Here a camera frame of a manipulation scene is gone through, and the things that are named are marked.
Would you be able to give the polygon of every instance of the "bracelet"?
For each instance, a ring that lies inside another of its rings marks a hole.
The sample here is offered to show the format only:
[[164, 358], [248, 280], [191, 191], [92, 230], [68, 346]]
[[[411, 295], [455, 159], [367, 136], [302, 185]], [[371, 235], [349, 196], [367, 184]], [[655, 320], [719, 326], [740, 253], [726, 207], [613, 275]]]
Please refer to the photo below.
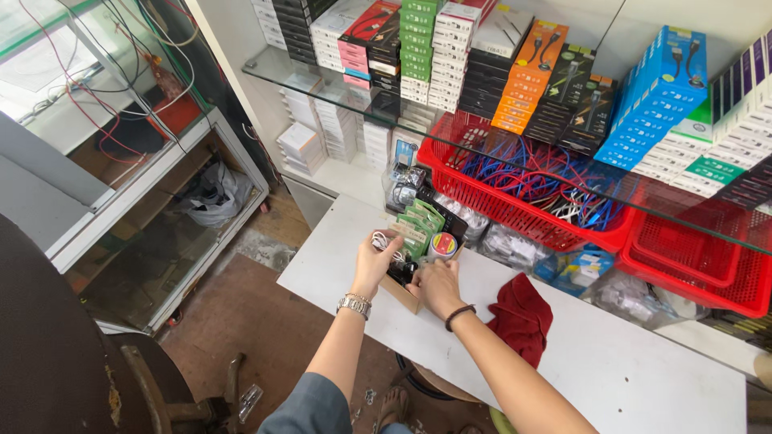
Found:
[[474, 312], [475, 314], [477, 314], [477, 309], [475, 309], [475, 305], [474, 305], [474, 304], [467, 304], [467, 305], [466, 305], [466, 306], [464, 306], [464, 307], [461, 307], [461, 308], [459, 308], [459, 309], [456, 309], [455, 311], [453, 311], [453, 313], [452, 313], [452, 314], [448, 315], [448, 319], [447, 319], [447, 320], [445, 320], [445, 329], [446, 329], [447, 331], [449, 331], [449, 332], [453, 333], [453, 329], [452, 329], [452, 328], [450, 328], [450, 321], [452, 321], [452, 320], [453, 320], [453, 318], [455, 318], [455, 317], [456, 317], [458, 314], [460, 314], [461, 312], [466, 312], [467, 310], [471, 310], [472, 312]]
[[355, 293], [351, 293], [351, 292], [349, 292], [349, 293], [345, 293], [345, 294], [343, 294], [343, 296], [344, 296], [344, 297], [356, 297], [356, 298], [358, 298], [358, 299], [360, 299], [360, 300], [364, 301], [365, 303], [369, 304], [369, 305], [370, 305], [370, 307], [372, 307], [372, 306], [373, 306], [372, 302], [370, 302], [370, 301], [369, 301], [369, 300], [368, 300], [366, 297], [363, 297], [363, 296], [361, 296], [361, 295], [359, 295], [359, 294], [355, 294]]

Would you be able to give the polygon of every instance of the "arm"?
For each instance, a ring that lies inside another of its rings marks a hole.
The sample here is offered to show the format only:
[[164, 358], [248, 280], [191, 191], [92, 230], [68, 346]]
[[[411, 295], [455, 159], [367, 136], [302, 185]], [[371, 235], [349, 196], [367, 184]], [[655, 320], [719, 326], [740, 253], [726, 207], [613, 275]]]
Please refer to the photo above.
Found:
[[[459, 264], [441, 260], [425, 267], [408, 290], [445, 320], [466, 306], [459, 296]], [[517, 432], [594, 433], [590, 423], [535, 369], [499, 339], [473, 312], [451, 321], [451, 328], [472, 355], [496, 400]]]
[[[381, 230], [387, 236], [395, 233]], [[391, 255], [402, 247], [402, 238], [395, 238], [383, 252], [370, 243], [372, 233], [359, 245], [357, 272], [349, 292], [372, 301], [378, 292], [378, 283], [386, 274]], [[316, 372], [332, 381], [351, 400], [354, 376], [357, 373], [359, 350], [364, 336], [364, 317], [351, 309], [342, 308], [324, 337], [306, 372]]]

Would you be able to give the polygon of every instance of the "glass shelf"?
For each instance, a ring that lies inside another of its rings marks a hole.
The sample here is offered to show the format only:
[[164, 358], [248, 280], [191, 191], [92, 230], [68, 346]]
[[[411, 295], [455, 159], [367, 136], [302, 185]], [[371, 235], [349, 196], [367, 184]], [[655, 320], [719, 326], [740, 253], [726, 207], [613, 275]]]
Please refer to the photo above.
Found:
[[[361, 110], [353, 105], [346, 105], [338, 100], [331, 100], [320, 93], [323, 87], [313, 91], [300, 89], [288, 84], [294, 73], [322, 77], [326, 86], [347, 88], [343, 74], [321, 66], [308, 65], [291, 60], [286, 51], [269, 46], [259, 55], [248, 60], [242, 68], [244, 73], [267, 80], [285, 88], [305, 93], [311, 97], [363, 114], [393, 127], [430, 137], [436, 141], [450, 144], [458, 149], [457, 158], [467, 158], [467, 153], [492, 158], [498, 162], [520, 168], [525, 171], [538, 171], [542, 175], [557, 179], [571, 187], [582, 187], [598, 196], [625, 203], [665, 219], [678, 222], [688, 227], [707, 232], [711, 235], [738, 243], [750, 249], [772, 255], [772, 215], [758, 211], [746, 211], [729, 202], [705, 199], [663, 182], [624, 171], [609, 164], [593, 160], [586, 155], [565, 151], [561, 147], [552, 147], [539, 141], [522, 140], [508, 131], [490, 127], [488, 120], [457, 110], [455, 114], [445, 114], [430, 132], [417, 131], [398, 123], [401, 110], [408, 103], [393, 93], [385, 92], [381, 97], [373, 96], [373, 103]], [[479, 141], [466, 139], [466, 126], [477, 122], [488, 130], [486, 137]], [[565, 164], [551, 164], [570, 158], [572, 167], [580, 170], [581, 179], [567, 173]]]

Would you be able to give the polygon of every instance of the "gray sleeve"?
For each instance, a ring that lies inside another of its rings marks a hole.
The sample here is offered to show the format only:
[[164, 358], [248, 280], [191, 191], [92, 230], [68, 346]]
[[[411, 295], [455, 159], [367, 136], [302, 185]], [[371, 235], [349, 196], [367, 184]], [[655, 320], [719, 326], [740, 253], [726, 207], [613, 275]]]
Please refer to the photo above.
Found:
[[300, 377], [286, 401], [262, 422], [257, 434], [351, 434], [348, 402], [322, 375]]

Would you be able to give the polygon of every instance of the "wristwatch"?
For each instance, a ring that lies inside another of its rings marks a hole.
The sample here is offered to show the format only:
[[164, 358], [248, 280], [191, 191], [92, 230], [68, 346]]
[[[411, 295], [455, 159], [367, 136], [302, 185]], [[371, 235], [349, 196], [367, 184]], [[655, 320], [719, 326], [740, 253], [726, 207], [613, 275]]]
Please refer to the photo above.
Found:
[[341, 309], [341, 307], [348, 307], [349, 309], [359, 312], [360, 314], [364, 315], [364, 320], [368, 320], [370, 318], [370, 304], [365, 303], [362, 300], [358, 300], [354, 297], [343, 297], [338, 302], [338, 308], [335, 310], [336, 314]]

